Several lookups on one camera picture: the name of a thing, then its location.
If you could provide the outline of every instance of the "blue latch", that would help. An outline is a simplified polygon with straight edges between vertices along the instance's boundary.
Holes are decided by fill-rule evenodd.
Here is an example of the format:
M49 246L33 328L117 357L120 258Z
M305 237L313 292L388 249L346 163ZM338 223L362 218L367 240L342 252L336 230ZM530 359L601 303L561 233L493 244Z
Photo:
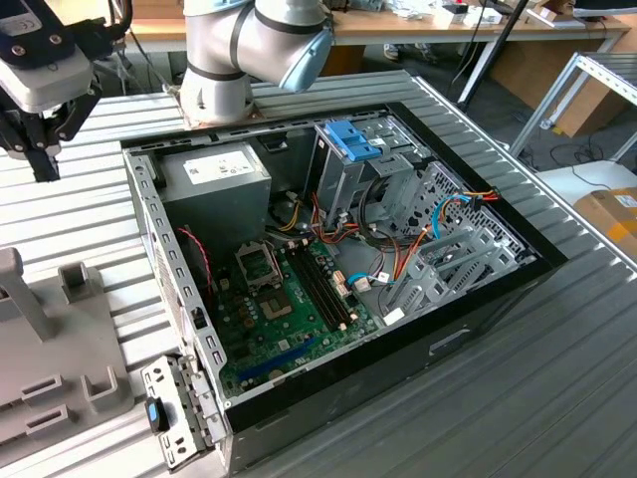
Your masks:
M382 151L367 142L362 131L349 121L334 121L325 124L331 138L342 147L352 162L366 161L382 155Z

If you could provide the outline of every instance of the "label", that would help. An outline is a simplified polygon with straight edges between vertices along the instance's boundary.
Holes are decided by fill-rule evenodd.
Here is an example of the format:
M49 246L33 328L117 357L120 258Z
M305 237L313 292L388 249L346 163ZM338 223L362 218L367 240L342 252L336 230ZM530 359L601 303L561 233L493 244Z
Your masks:
M42 28L40 19L34 15L24 0L18 2L2 2L0 12L0 33L17 37Z
M183 167L193 184L203 184L255 171L242 151L190 159L183 163Z
M396 322L398 322L403 317L405 317L405 313L402 312L402 309L398 307L394 309L393 311L391 311L389 314L387 314L385 317L383 317L382 320L385 323L385 325L389 327L395 324Z
M378 277L376 277L376 281L380 282L381 284L387 284L389 282L389 274L387 274L386 272L379 273Z
M633 196L620 194L615 196L615 199L621 202L622 206L624 207L637 207L637 199L635 199Z
M374 139L370 139L369 140L369 144L371 144L372 146L385 146L385 145L387 145L385 140L383 138L381 138L381 137L375 137Z

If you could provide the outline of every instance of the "red wire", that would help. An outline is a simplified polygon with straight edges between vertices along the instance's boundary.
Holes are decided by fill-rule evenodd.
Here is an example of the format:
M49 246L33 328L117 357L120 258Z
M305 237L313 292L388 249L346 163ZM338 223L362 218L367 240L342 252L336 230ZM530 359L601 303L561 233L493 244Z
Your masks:
M201 256L203 257L203 262L204 265L206 266L206 280L208 281L208 293L212 296L212 272L210 271L210 263L208 262L208 255L206 254L206 250L203 247L203 244L201 244L201 242L199 241L199 239L197 239L195 237L194 234L192 234L191 232L183 229L183 228L178 228L177 229L179 232L181 232L182 234L185 234L186 236L188 236L190 239L192 239L194 241L194 243L197 245L197 247L199 248L199 252L201 252Z

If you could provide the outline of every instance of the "expansion slot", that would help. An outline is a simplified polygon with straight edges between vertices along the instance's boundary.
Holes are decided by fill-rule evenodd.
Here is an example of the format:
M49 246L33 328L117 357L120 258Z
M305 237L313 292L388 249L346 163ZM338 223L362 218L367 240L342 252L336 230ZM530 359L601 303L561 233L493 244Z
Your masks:
M350 324L349 312L310 251L307 248L294 249L286 256L327 328L335 332L340 324Z

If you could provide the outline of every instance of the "white sticker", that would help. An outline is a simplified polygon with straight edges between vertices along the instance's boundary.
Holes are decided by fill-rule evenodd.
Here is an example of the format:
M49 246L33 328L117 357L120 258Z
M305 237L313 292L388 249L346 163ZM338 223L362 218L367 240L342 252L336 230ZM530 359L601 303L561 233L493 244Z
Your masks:
M183 167L193 184L203 184L255 171L250 160L242 151L190 159L183 163Z
M389 314L387 314L385 317L383 317L382 320L386 326L391 326L392 324L395 324L403 317L405 317L405 313L402 312L402 309L397 307L396 309L391 311Z
M637 207L637 199L628 195L617 195L615 198L622 203L624 207Z
M382 137L375 137L374 139L369 140L369 144L372 146L385 146L387 143Z
M382 284L387 284L389 282L389 274L387 274L386 272L379 273L378 277L376 277L376 281Z

